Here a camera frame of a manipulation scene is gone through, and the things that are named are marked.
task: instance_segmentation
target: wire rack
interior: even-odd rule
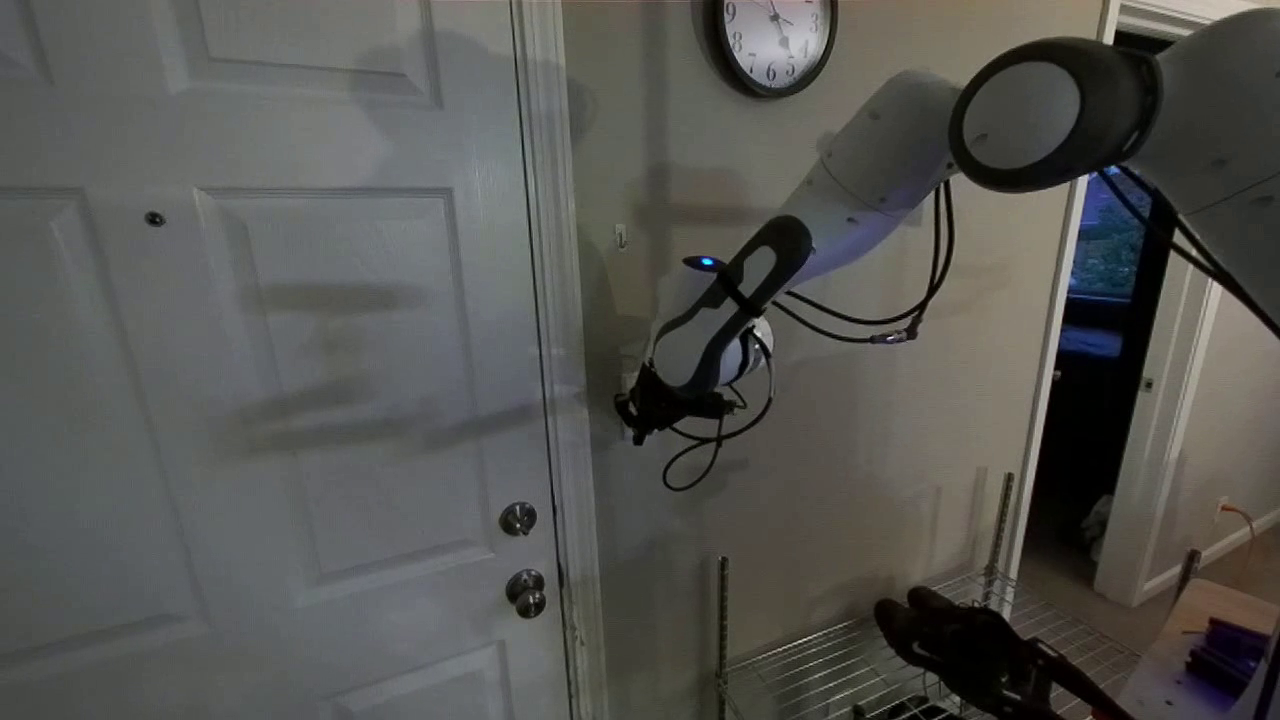
[[[977,576],[931,584],[934,591],[977,606]],[[1078,622],[1056,613],[1033,591],[1010,596],[1010,630],[1038,637],[1078,665],[1094,683],[1121,691],[1135,657],[1117,649]],[[1086,715],[1070,695],[1056,691],[1061,715]],[[942,683],[908,668],[869,622],[841,622],[728,668],[733,720],[953,720],[984,715],[946,695]]]

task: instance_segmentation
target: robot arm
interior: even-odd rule
[[[683,418],[724,418],[763,336],[763,309],[875,245],[958,168],[994,192],[1127,165],[1203,233],[1200,255],[1280,334],[1280,12],[1220,19],[1156,62],[1091,40],[1034,40],[962,87],[900,72],[733,261],[696,255],[665,291],[641,382],[618,398],[634,446]]]

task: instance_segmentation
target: door frame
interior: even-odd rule
[[[576,720],[608,720],[563,6],[508,6],[529,187],[529,252],[538,323],[538,391],[550,465],[568,704]]]
[[[1228,7],[1216,7],[1206,15],[1203,7],[1183,0],[1108,0],[1100,36],[1117,40],[1117,32],[1133,32],[1133,36],[1178,40],[1225,12]],[[1061,268],[1056,268],[1056,289],[1047,309],[1028,456],[1018,470],[1023,483],[1018,483],[1018,510],[1017,510],[1017,546],[1006,561],[1010,576],[1023,561],[1023,541],[1033,522],[1034,465],[1043,450],[1052,365],[1056,365],[1061,328],[1062,328],[1083,192],[1086,192],[1086,182],[1074,182],[1066,202],[1066,222],[1062,222],[1062,248],[1061,248]],[[1186,430],[1191,398],[1200,384],[1216,302],[1220,302],[1220,289],[1206,276],[1200,276],[1183,261],[1169,261],[1159,309],[1148,342],[1148,359],[1143,359],[1143,382],[1153,382],[1153,387],[1139,391],[1133,407],[1127,446],[1117,477],[1113,522],[1108,522],[1100,567],[1091,576],[1091,587],[1117,606],[1135,608],[1159,596],[1177,580],[1177,567],[1153,571],[1153,556],[1156,556],[1159,522],[1172,495],[1177,456],[1183,450],[1183,430]]]

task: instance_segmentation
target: wall clock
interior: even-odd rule
[[[710,55],[724,79],[775,99],[807,87],[834,44],[841,0],[702,0]]]

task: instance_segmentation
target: white door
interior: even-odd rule
[[[5,720],[568,715],[508,47],[0,0]]]

